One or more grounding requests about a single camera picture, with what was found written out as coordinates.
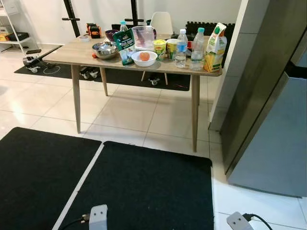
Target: green package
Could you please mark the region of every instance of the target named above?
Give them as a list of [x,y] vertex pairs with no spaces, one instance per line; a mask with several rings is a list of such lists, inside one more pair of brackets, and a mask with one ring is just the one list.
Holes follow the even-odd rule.
[[117,49],[121,57],[123,65],[128,65],[133,63],[131,58],[134,51],[134,37],[132,30],[119,31],[113,34],[114,41],[116,42]]

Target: white chair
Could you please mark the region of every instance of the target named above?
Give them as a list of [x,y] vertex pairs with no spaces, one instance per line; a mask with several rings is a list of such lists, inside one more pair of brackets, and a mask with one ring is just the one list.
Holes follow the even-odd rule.
[[[150,25],[155,28],[157,34],[159,35],[172,35],[173,34],[173,26],[172,19],[169,12],[155,12],[153,13],[152,20],[150,21]],[[143,72],[143,76],[141,81],[143,81],[145,76],[145,71]],[[168,85],[167,74],[164,73],[166,85]]]

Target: purple bowl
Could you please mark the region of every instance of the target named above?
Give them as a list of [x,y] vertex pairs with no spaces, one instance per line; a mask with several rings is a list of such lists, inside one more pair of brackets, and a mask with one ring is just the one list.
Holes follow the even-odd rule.
[[119,30],[107,30],[106,31],[106,37],[111,41],[114,42],[113,39],[113,34],[115,34],[116,32],[118,32]]

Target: food packet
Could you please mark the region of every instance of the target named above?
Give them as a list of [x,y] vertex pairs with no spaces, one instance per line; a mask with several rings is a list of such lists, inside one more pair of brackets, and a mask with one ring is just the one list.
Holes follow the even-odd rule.
[[209,38],[203,66],[208,72],[218,71],[222,67],[223,54],[227,45],[225,29],[225,25],[218,23]]
[[117,49],[119,50],[123,65],[125,66],[133,63],[131,56],[135,50],[132,30],[119,31],[113,34],[113,38],[116,42]]

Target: stainless steel bowl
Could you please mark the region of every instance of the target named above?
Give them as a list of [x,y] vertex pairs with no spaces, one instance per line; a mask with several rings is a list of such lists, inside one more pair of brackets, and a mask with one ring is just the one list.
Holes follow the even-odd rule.
[[116,56],[118,49],[116,42],[99,42],[93,45],[93,51],[101,59],[110,59]]

